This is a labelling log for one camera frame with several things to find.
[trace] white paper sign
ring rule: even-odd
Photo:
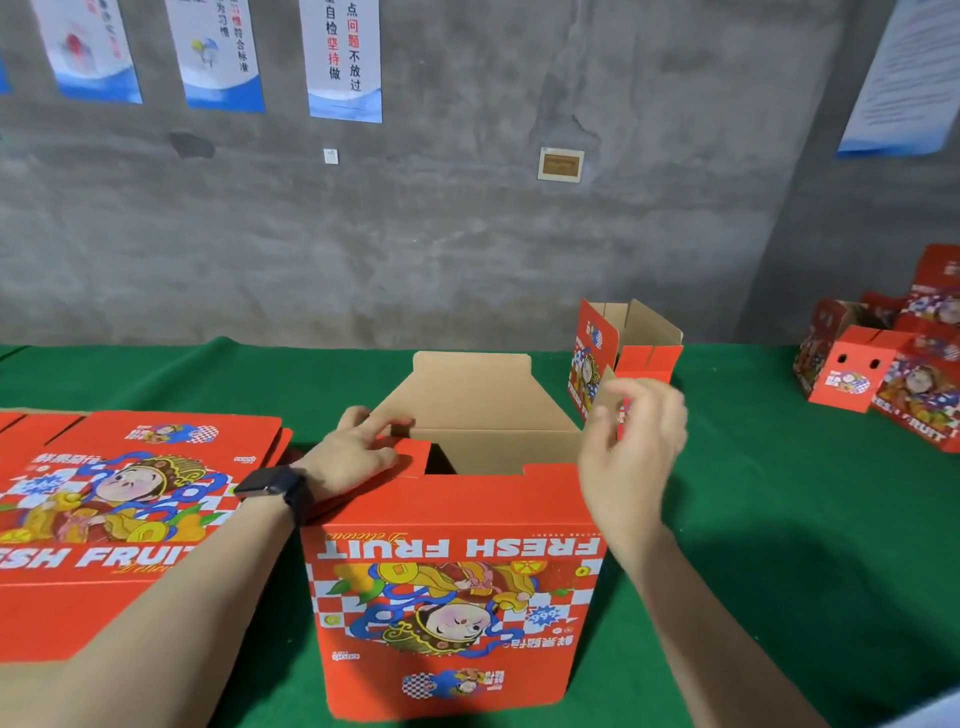
[[[32,0],[64,96],[142,104],[117,0]]]
[[[300,0],[310,115],[383,122],[378,0]]]
[[[838,157],[939,152],[960,109],[960,0],[899,0]]]
[[[266,111],[248,0],[166,0],[187,106]]]

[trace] box flap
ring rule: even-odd
[[[620,339],[621,347],[676,347],[684,342],[684,333],[637,299],[630,301],[627,321]]]
[[[415,432],[579,431],[534,379],[527,354],[417,352],[414,371],[376,409],[413,417]]]

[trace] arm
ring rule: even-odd
[[[351,408],[335,432],[294,464],[316,500],[393,465],[392,449],[370,449],[393,420],[368,416]],[[35,700],[12,724],[99,728],[115,721],[122,695],[136,706],[141,726],[206,725],[293,527],[281,497],[245,500],[44,684],[50,699]]]
[[[823,728],[826,722],[713,595],[660,522],[667,477],[686,443],[683,396],[619,379],[631,398],[623,440],[610,410],[591,413],[580,458],[584,499],[633,581],[697,728]]]

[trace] cardboard box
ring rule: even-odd
[[[229,517],[232,484],[291,434],[279,418],[97,412],[0,451],[0,623],[16,625],[0,662],[71,657]]]
[[[886,328],[848,327],[830,348],[810,401],[866,412],[897,350],[911,338],[911,333]]]
[[[331,713],[559,701],[606,552],[579,427],[522,354],[418,352],[378,409],[416,418],[398,471],[300,532]]]
[[[793,362],[793,373],[808,397],[821,378],[833,345],[851,326],[880,329],[883,323],[864,303],[835,299],[817,302],[810,328]]]
[[[913,335],[873,404],[944,452],[960,452],[960,332],[947,341]]]
[[[898,330],[927,335],[931,324],[960,330],[960,245],[926,247],[897,319]]]
[[[860,297],[860,302],[867,307],[869,313],[880,320],[885,328],[893,328],[900,312],[906,306],[907,299],[905,296],[893,298],[876,291],[867,291]]]
[[[580,301],[577,337],[567,392],[586,421],[608,367],[617,376],[658,379],[669,383],[680,359],[684,333],[652,308],[629,303]],[[618,411],[617,436],[623,435],[630,401]]]

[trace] right hand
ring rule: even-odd
[[[621,566],[638,566],[666,528],[666,481],[686,445],[684,396],[654,379],[614,379],[603,387],[630,399],[623,439],[606,407],[590,412],[580,452],[580,487],[594,522]]]

